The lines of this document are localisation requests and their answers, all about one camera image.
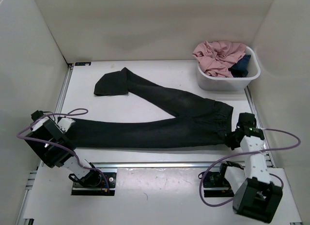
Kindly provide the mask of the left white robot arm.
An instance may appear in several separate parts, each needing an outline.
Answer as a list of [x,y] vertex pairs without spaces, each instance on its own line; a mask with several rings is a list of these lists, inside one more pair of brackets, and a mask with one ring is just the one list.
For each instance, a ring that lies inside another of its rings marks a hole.
[[69,179],[84,188],[105,187],[107,179],[92,163],[80,159],[76,147],[66,136],[76,123],[67,115],[37,110],[31,114],[33,123],[26,141],[41,161],[50,168],[63,167],[71,171]]

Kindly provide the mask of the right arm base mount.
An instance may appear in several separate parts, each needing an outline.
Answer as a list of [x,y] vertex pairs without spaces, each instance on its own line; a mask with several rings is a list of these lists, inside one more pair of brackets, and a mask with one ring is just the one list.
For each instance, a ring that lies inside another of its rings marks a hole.
[[243,169],[228,167],[218,172],[205,171],[199,174],[199,196],[242,200],[252,195],[252,190]]

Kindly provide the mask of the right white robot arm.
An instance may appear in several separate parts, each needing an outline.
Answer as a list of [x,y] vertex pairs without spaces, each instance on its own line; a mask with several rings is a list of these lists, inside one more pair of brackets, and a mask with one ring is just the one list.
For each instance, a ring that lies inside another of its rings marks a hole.
[[268,172],[263,155],[264,134],[257,128],[254,114],[239,115],[236,130],[226,134],[225,144],[232,150],[240,148],[246,155],[244,166],[231,161],[221,164],[217,177],[221,185],[231,186],[234,213],[271,223],[283,193]]

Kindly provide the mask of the black trousers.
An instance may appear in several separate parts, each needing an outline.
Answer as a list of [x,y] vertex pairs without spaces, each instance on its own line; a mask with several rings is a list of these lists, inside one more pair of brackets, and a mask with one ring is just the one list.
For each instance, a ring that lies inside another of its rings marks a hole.
[[157,85],[127,68],[103,75],[94,87],[96,96],[128,93],[154,104],[171,118],[143,123],[76,119],[66,136],[76,147],[170,149],[221,145],[232,130],[232,106]]

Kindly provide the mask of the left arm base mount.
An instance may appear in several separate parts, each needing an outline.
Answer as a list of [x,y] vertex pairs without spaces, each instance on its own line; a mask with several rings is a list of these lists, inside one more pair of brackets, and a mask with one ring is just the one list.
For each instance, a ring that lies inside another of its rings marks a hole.
[[71,195],[78,196],[114,196],[117,171],[108,170],[103,172],[108,184],[100,173],[91,170],[85,177],[78,178],[75,174],[70,174],[68,178],[73,182]]

